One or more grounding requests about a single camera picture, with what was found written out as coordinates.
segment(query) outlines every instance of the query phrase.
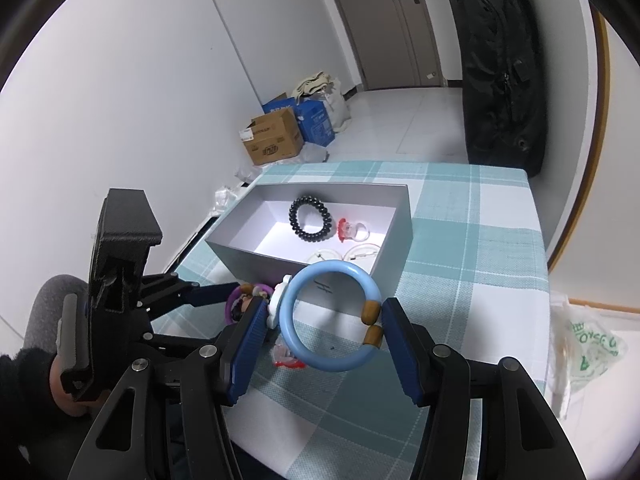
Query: cardboard box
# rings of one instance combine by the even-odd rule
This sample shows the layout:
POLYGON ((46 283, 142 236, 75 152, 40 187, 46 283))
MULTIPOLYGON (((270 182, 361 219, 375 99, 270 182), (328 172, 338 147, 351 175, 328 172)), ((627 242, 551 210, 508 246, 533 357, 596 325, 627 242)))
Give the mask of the cardboard box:
POLYGON ((304 144, 291 108, 256 117, 240 138, 256 166, 296 156, 304 144))
POLYGON ((326 108, 324 108, 324 104, 320 101, 309 99, 296 104, 296 100, 293 97, 287 98, 286 94, 281 94, 267 104, 262 105, 262 110, 264 110, 264 113, 268 113, 286 107, 293 109, 305 142, 327 147, 335 139, 331 120, 326 108))
MULTIPOLYGON (((289 207, 298 197, 312 195, 324 202, 334 222, 346 218, 370 230, 367 243, 380 247, 377 256, 353 263, 365 269, 380 288, 383 299, 396 293, 413 241, 409 191, 395 184, 340 182, 288 182, 258 184, 220 218, 207 243, 239 280, 276 285, 285 274, 295 275, 318 249, 344 256, 360 245, 341 242, 334 234, 321 242, 305 242, 291 229, 289 207)), ((313 209, 298 219, 306 230, 316 231, 322 218, 313 209)), ((359 316, 364 304, 360 285, 344 274, 318 276, 300 292, 300 300, 359 316)))

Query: silver bolt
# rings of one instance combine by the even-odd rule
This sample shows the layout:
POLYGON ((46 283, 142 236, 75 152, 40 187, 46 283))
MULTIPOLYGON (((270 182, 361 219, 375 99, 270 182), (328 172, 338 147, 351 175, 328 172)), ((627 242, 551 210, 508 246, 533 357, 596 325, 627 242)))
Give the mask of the silver bolt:
POLYGON ((204 345, 200 348, 200 355, 202 357, 212 357, 218 352, 218 349, 213 345, 204 345))
POLYGON ((520 368, 520 363, 517 362, 513 357, 506 357, 504 361, 502 361, 502 366, 507 368, 507 370, 514 372, 518 368, 520 368))
POLYGON ((131 364, 131 368, 133 369, 134 372, 141 372, 147 366, 149 366, 149 361, 147 361, 146 359, 142 359, 142 358, 136 359, 131 364))
POLYGON ((438 357, 449 357, 451 355, 451 348, 447 345, 436 345, 433 347, 433 354, 438 357))

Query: checkered tablecloth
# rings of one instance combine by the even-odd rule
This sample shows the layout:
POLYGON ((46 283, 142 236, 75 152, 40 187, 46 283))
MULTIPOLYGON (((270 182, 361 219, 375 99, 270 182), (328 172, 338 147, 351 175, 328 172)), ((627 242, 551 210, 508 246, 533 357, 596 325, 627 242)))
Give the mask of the checkered tablecloth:
MULTIPOLYGON (((414 241, 396 296, 412 322, 465 357, 519 359, 543 390, 549 295, 540 225, 521 170, 462 164, 341 162, 276 165, 259 180, 407 184, 414 241)), ((233 280, 201 240, 178 269, 201 284, 233 280)), ((355 350, 364 326, 300 302, 296 328, 312 350, 355 350)), ((158 332, 206 336, 223 327, 222 306, 184 306, 158 332)), ((226 413, 232 439, 289 479, 405 479, 427 410, 412 405, 388 353, 331 374, 271 363, 265 346, 249 392, 226 413)), ((473 401, 465 477, 478 470, 481 407, 473 401)))

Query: gray box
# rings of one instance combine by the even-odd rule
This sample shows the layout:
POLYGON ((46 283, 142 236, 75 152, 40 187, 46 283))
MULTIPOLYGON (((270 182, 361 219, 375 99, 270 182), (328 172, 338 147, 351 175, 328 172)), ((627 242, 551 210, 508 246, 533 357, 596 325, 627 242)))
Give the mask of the gray box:
MULTIPOLYGON (((300 196, 319 198, 332 215, 362 222, 370 229, 366 243, 380 246, 370 273, 383 300, 393 296, 413 240, 409 191, 395 184, 343 184, 305 182, 263 184, 243 196, 226 216, 214 224, 207 243, 238 279, 276 285, 285 274, 295 275, 306 267, 314 251, 331 248, 344 255, 360 242, 341 243, 335 235, 322 242, 305 242, 289 224, 289 207, 300 196)), ((305 230, 319 230, 320 215, 311 206, 300 208, 298 219, 305 230)), ((298 298, 352 316, 364 304, 360 285, 347 275, 332 272, 309 282, 298 298)))

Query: person's hand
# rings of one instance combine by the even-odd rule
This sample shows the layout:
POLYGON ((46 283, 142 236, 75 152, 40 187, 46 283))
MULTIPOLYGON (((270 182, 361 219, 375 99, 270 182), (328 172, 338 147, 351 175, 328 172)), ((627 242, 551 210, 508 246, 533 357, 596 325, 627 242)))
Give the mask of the person's hand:
POLYGON ((49 370, 49 387, 53 400, 67 415, 83 416, 90 408, 101 408, 106 402, 107 397, 109 397, 109 392, 104 391, 97 400, 92 400, 91 402, 75 402, 73 397, 63 390, 62 382, 60 382, 60 373, 60 358, 56 355, 49 370))

